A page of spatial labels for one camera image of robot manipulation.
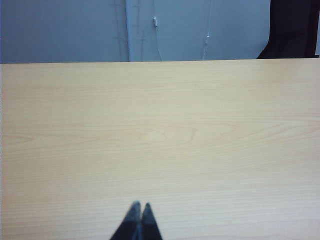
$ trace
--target white cable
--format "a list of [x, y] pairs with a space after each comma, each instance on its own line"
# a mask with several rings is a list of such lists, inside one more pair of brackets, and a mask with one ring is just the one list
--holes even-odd
[[213, 0], [210, 0], [210, 9], [209, 9], [209, 17], [208, 17], [208, 28], [207, 28], [207, 35], [204, 40], [204, 47], [203, 47], [203, 55], [202, 55], [202, 60], [205, 60], [206, 53], [207, 53], [207, 47], [208, 47], [208, 41], [209, 38], [211, 37], [211, 18], [212, 18], [212, 5], [213, 5]]
[[156, 44], [156, 49], [158, 51], [158, 54], [159, 54], [159, 58], [160, 58], [160, 61], [162, 61], [162, 56], [161, 56], [161, 53], [160, 53], [160, 48], [159, 48], [159, 39], [158, 39], [158, 21], [157, 21], [157, 18], [155, 17], [156, 16], [156, 0], [153, 0], [153, 25], [154, 25], [154, 28], [155, 28], [155, 44]]

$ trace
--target dark fabric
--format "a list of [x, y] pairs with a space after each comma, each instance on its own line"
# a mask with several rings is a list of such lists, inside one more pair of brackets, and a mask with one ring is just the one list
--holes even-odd
[[271, 0], [269, 40], [258, 59], [315, 58], [320, 0]]

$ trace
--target desk surface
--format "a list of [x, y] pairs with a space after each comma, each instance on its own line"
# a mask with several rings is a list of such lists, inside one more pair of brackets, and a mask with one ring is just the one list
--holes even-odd
[[6, 64], [2, 239], [318, 240], [320, 59]]

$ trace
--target wall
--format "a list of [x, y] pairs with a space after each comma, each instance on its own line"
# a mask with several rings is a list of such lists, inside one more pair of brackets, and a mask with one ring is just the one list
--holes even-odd
[[1, 62], [128, 61], [125, 6], [125, 0], [1, 0]]
[[270, 0], [2, 0], [1, 62], [254, 59], [269, 18]]
[[270, 0], [127, 2], [133, 61], [254, 59], [268, 42]]

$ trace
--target black object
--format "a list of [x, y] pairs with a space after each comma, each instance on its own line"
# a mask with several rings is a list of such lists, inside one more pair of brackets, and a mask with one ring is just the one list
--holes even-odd
[[317, 58], [320, 0], [271, 0], [269, 41], [258, 59]]
[[141, 217], [140, 202], [134, 201], [110, 240], [162, 240], [149, 203]]

